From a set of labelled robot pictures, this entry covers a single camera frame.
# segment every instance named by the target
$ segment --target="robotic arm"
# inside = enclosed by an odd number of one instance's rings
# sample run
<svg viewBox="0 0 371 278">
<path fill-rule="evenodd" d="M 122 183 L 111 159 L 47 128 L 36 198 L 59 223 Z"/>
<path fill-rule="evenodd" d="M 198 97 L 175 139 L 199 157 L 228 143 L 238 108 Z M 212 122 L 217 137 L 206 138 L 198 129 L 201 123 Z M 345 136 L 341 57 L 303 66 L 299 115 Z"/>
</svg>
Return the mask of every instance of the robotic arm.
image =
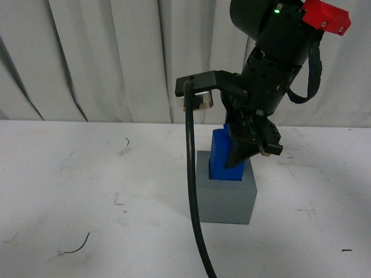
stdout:
<svg viewBox="0 0 371 278">
<path fill-rule="evenodd" d="M 343 36 L 349 14 L 320 0 L 232 0 L 234 25 L 256 41 L 241 74 L 210 71 L 177 79 L 175 95 L 192 85 L 193 109 L 212 107 L 209 91 L 219 89 L 227 111 L 225 123 L 232 149 L 225 168 L 251 156 L 280 155 L 283 146 L 276 126 L 268 120 L 287 93 L 294 103 L 313 98 L 321 82 L 319 43 L 325 31 Z M 308 96 L 294 94 L 290 85 L 309 58 Z"/>
</svg>

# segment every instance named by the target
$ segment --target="white curtain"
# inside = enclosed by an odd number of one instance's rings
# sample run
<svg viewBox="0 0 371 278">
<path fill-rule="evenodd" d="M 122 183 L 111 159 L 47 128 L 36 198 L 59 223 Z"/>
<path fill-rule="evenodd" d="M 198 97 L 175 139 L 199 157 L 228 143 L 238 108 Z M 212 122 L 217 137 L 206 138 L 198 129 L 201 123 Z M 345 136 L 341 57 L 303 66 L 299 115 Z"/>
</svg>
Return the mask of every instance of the white curtain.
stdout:
<svg viewBox="0 0 371 278">
<path fill-rule="evenodd" d="M 284 98 L 278 125 L 371 127 L 371 1 L 349 10 L 344 37 L 325 34 L 318 95 Z M 229 0 L 1 0 L 0 119 L 183 123 L 176 78 L 241 72 L 254 42 L 233 26 Z M 292 89 L 304 94 L 307 64 Z M 223 123 L 214 107 L 196 123 Z"/>
</svg>

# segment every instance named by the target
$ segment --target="table surface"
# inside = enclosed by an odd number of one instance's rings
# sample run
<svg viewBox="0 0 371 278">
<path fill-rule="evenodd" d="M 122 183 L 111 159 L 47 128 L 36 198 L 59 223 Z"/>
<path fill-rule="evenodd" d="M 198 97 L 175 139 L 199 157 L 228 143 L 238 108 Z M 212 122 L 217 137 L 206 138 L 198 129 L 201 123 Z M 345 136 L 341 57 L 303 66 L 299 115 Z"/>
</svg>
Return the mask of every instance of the table surface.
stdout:
<svg viewBox="0 0 371 278">
<path fill-rule="evenodd" d="M 219 127 L 195 127 L 197 150 Z M 184 125 L 0 129 L 0 278 L 206 277 Z M 252 158 L 250 225 L 202 224 L 218 277 L 371 277 L 371 130 L 279 130 L 282 155 Z"/>
</svg>

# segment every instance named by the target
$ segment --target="blue block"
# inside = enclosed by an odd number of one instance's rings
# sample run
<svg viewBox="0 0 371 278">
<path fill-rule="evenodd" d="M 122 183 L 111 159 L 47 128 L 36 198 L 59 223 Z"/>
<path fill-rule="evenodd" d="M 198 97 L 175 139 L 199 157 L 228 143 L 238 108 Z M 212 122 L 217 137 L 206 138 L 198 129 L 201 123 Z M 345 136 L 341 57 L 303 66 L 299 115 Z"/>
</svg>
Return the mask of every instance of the blue block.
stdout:
<svg viewBox="0 0 371 278">
<path fill-rule="evenodd" d="M 224 129 L 214 130 L 209 159 L 211 180 L 242 181 L 245 162 L 242 162 L 233 168 L 224 168 L 231 148 L 232 139 L 229 136 L 227 124 L 224 125 Z"/>
</svg>

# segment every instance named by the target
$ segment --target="gray cube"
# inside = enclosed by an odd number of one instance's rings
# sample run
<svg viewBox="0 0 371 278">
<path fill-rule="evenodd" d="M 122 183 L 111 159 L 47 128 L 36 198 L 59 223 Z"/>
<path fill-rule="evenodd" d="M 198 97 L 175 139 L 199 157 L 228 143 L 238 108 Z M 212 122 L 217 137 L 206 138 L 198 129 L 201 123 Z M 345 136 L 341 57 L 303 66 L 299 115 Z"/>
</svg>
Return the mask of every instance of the gray cube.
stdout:
<svg viewBox="0 0 371 278">
<path fill-rule="evenodd" d="M 197 201 L 201 222 L 248 225 L 257 195 L 250 159 L 242 181 L 209 179 L 210 152 L 197 152 Z"/>
</svg>

